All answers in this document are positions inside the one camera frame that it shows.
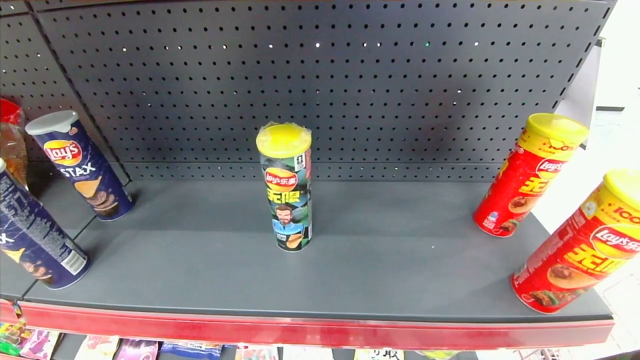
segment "potato chip can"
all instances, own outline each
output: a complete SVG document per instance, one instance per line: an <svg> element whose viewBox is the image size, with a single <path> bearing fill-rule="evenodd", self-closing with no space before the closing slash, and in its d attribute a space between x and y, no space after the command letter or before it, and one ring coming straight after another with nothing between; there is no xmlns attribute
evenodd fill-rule
<svg viewBox="0 0 640 360"><path fill-rule="evenodd" d="M611 170L510 278L531 309L552 314L640 252L640 171Z"/></svg>
<svg viewBox="0 0 640 360"><path fill-rule="evenodd" d="M131 211L131 197L86 133L75 111L41 116L29 122L25 130L60 173L71 181L98 219L112 221Z"/></svg>
<svg viewBox="0 0 640 360"><path fill-rule="evenodd" d="M51 289L80 280L89 256L0 159L0 251Z"/></svg>
<svg viewBox="0 0 640 360"><path fill-rule="evenodd" d="M473 214L476 225L501 238L513 235L588 134L586 126L567 117L531 115Z"/></svg>
<svg viewBox="0 0 640 360"><path fill-rule="evenodd" d="M300 251L312 232L311 131L296 124L269 123L255 142L277 244L285 251Z"/></svg>

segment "red shelf edge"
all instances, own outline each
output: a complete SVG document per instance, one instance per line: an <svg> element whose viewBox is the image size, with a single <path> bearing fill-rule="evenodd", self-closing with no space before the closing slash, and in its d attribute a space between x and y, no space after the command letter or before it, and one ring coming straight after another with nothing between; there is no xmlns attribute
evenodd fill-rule
<svg viewBox="0 0 640 360"><path fill-rule="evenodd" d="M614 320L424 323L141 313L20 302L29 327L122 338L404 350L545 348L604 342Z"/></svg>

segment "white wall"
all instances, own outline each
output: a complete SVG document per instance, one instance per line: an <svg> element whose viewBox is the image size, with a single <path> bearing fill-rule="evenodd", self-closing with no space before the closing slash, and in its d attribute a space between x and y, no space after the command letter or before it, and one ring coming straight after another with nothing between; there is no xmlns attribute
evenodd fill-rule
<svg viewBox="0 0 640 360"><path fill-rule="evenodd" d="M600 36L596 106L628 106L640 87L640 0L618 0Z"/></svg>

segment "black pegboard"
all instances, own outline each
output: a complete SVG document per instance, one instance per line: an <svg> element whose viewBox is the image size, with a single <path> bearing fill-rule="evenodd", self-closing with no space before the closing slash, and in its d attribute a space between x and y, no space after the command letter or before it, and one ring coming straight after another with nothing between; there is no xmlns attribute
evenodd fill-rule
<svg viewBox="0 0 640 360"><path fill-rule="evenodd" d="M27 120L60 110L76 110L109 161L113 155L94 128L29 14L0 19L0 96L22 106ZM49 162L26 137L29 160Z"/></svg>
<svg viewBox="0 0 640 360"><path fill-rule="evenodd" d="M179 2L39 13L124 163L257 161L270 120L314 161L500 163L554 111L612 2Z"/></svg>
<svg viewBox="0 0 640 360"><path fill-rule="evenodd" d="M18 13L29 12L29 8L24 1L1 1L0 16L15 15Z"/></svg>
<svg viewBox="0 0 640 360"><path fill-rule="evenodd" d="M60 8L73 8L77 6L92 6L109 3L124 3L132 0L30 0L32 9L37 12L55 10Z"/></svg>
<svg viewBox="0 0 640 360"><path fill-rule="evenodd" d="M337 181L491 181L496 164L318 163L314 179ZM256 163L126 163L141 180L256 180Z"/></svg>

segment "lower shelf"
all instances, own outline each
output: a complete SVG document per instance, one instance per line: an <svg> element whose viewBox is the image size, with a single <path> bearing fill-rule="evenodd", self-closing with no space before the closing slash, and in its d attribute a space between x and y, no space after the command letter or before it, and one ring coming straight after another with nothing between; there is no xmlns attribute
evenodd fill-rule
<svg viewBox="0 0 640 360"><path fill-rule="evenodd" d="M94 259L85 278L58 291L36 284L21 306L34 327L132 338L405 349L604 341L613 320L594 291L554 315L513 295L508 275L547 232L531 216L511 238L484 234L470 216L487 187L316 182L312 243L291 254L276 246L260 182L136 181L132 213L76 238Z"/></svg>

